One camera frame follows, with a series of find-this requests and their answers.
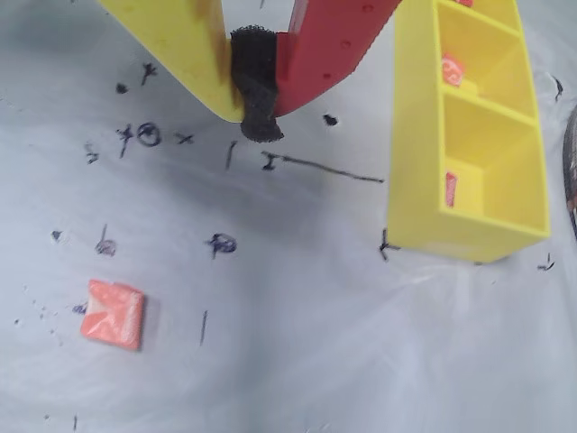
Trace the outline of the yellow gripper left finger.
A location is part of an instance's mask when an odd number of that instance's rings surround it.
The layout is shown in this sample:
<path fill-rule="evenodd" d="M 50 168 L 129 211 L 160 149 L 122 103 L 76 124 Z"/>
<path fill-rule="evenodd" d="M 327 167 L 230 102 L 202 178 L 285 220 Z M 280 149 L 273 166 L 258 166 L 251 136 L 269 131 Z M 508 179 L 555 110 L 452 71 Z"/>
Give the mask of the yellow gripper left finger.
<path fill-rule="evenodd" d="M 227 122 L 243 120 L 221 2 L 109 0 L 101 5 L 211 112 Z"/>

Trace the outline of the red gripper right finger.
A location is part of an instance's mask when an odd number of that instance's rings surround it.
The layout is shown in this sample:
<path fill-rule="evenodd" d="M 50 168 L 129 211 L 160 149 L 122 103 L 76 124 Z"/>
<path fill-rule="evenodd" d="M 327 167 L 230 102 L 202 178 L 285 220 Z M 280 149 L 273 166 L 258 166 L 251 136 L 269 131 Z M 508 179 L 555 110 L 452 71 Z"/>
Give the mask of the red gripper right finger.
<path fill-rule="evenodd" d="M 296 1 L 285 32 L 234 30 L 231 74 L 243 98 L 243 135 L 281 140 L 278 118 L 350 76 L 397 7 L 390 0 Z"/>

